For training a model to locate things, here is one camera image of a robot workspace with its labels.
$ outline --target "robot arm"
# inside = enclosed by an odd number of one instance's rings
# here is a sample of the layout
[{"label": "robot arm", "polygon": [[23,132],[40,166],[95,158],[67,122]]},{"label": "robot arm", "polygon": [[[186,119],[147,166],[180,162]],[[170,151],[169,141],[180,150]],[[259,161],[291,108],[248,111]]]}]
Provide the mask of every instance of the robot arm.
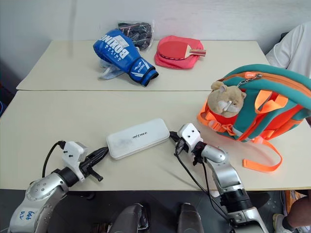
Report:
[{"label": "robot arm", "polygon": [[227,152],[220,147],[204,143],[200,132],[191,123],[184,125],[178,133],[171,132],[171,137],[178,142],[177,153],[185,150],[189,155],[194,156],[194,165],[198,162],[205,162],[212,170],[213,179],[221,195],[221,205],[226,207],[227,217],[233,225],[257,222],[262,231],[268,233],[237,171],[230,164]]},{"label": "robot arm", "polygon": [[106,156],[108,148],[100,148],[87,157],[86,153],[87,148],[80,143],[65,144],[66,167],[30,184],[23,202],[12,215],[9,233],[45,233],[55,206],[66,196],[69,187],[83,182],[89,175],[98,181],[103,179],[92,167]]}]

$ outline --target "red ping pong paddle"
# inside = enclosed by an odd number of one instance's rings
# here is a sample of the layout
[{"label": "red ping pong paddle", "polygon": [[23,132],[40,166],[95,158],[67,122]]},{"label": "red ping pong paddle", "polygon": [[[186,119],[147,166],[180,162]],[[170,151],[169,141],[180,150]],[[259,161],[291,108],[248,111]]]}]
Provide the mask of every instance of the red ping pong paddle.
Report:
[{"label": "red ping pong paddle", "polygon": [[168,41],[159,46],[159,54],[171,60],[183,60],[191,55],[205,56],[206,50],[193,50],[186,42]]}]

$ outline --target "power bank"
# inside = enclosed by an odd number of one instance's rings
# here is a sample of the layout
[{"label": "power bank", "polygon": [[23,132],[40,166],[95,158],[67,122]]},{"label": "power bank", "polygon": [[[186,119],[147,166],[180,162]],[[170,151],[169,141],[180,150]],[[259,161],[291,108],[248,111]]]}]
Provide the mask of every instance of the power bank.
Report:
[{"label": "power bank", "polygon": [[110,134],[106,140],[111,157],[121,159],[165,142],[169,137],[164,121],[157,118]]}]

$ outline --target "white table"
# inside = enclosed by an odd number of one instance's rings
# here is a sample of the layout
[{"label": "white table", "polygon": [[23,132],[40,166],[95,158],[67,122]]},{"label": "white table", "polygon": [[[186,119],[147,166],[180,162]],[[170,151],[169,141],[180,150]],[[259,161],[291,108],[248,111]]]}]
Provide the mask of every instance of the white table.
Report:
[{"label": "white table", "polygon": [[[284,163],[270,173],[242,167],[248,158],[274,164],[278,156],[263,145],[241,143],[217,135],[200,125],[196,115],[209,92],[124,92],[124,91],[18,91],[0,119],[0,188],[26,189],[40,178],[45,157],[58,140],[79,141],[90,151],[106,145],[105,138],[129,126],[163,118],[171,131],[192,122],[205,142],[221,146],[230,154],[247,190],[311,188],[310,128],[304,121],[296,129],[272,140]],[[87,178],[72,190],[196,190],[188,174],[173,156],[168,140],[121,160],[110,156],[94,170],[102,182]],[[61,149],[51,155],[47,173],[63,168]],[[201,166],[193,167],[186,153],[181,158],[204,184]],[[208,170],[211,188],[215,189]]]},{"label": "white table", "polygon": [[[256,41],[202,41],[207,50],[193,69],[176,70],[155,66],[159,76],[147,87],[127,74],[113,80],[99,79],[102,69],[93,50],[95,41],[52,41],[18,90],[128,90],[128,91],[204,91],[237,67],[268,64]],[[141,55],[155,64],[158,41]]]}]

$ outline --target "plush hamster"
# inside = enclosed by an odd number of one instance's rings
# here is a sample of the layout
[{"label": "plush hamster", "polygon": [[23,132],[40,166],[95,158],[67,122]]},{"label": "plush hamster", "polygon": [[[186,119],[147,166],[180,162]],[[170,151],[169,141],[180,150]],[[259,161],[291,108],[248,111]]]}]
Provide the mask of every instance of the plush hamster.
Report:
[{"label": "plush hamster", "polygon": [[221,81],[216,81],[211,86],[212,92],[208,96],[209,109],[223,117],[234,117],[243,107],[246,94],[237,86],[226,86]]}]

